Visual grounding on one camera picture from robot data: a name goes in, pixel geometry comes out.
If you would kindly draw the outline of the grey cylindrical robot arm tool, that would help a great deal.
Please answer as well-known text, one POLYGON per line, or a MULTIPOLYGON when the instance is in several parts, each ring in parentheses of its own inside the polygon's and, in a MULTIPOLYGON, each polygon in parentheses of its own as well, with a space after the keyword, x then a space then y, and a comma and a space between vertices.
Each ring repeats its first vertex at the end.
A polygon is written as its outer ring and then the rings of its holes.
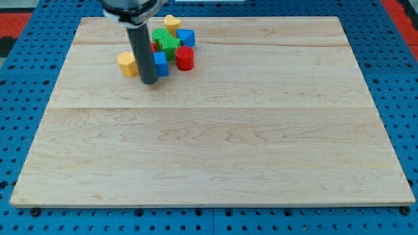
POLYGON ((146 85, 155 84, 159 78, 147 25, 127 29, 127 33, 142 83, 146 85))

